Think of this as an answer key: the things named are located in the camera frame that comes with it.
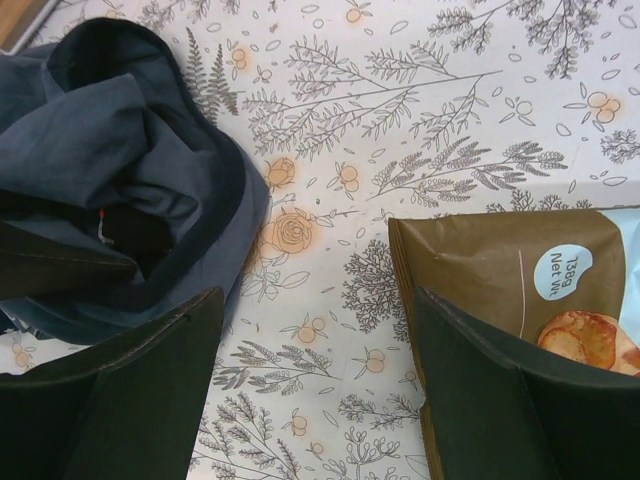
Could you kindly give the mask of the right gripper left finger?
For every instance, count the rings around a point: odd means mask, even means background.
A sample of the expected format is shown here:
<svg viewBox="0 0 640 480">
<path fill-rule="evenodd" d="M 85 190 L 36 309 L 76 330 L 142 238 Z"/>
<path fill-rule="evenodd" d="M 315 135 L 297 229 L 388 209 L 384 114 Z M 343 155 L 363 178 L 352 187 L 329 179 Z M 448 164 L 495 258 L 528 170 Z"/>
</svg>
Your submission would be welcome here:
<svg viewBox="0 0 640 480">
<path fill-rule="evenodd" d="M 1 376 L 4 479 L 184 479 L 224 316 L 207 290 L 21 375 Z"/>
</svg>

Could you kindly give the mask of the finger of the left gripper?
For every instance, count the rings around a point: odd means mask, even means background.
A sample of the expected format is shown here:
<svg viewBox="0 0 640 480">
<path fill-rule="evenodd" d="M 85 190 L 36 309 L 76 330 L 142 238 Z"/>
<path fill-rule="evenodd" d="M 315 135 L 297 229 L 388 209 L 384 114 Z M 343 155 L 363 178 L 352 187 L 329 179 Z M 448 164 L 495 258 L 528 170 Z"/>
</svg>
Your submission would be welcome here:
<svg viewBox="0 0 640 480">
<path fill-rule="evenodd" d="M 1 224 L 1 298 L 85 290 L 130 280 L 128 259 L 61 244 Z"/>
</svg>

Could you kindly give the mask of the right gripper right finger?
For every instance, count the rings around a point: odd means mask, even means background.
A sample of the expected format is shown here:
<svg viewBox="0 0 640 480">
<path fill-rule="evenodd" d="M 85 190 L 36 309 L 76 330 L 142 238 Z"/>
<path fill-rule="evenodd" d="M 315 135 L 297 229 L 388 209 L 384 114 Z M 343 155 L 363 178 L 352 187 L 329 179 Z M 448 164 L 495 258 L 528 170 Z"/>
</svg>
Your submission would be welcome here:
<svg viewBox="0 0 640 480">
<path fill-rule="evenodd" d="M 636 479 L 639 381 L 546 352 L 414 294 L 435 479 Z"/>
</svg>

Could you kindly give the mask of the navy blue printed t-shirt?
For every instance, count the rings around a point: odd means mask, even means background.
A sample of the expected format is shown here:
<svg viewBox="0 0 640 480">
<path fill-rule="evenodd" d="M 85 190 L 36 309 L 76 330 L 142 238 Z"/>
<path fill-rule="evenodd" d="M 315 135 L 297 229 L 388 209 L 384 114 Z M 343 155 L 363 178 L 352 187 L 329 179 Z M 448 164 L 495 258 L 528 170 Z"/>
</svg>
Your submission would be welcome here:
<svg viewBox="0 0 640 480">
<path fill-rule="evenodd" d="M 3 325 L 94 344 L 220 288 L 232 311 L 268 204 L 169 46 L 96 18 L 1 60 L 1 223 L 133 262 L 125 282 L 1 301 Z"/>
</svg>

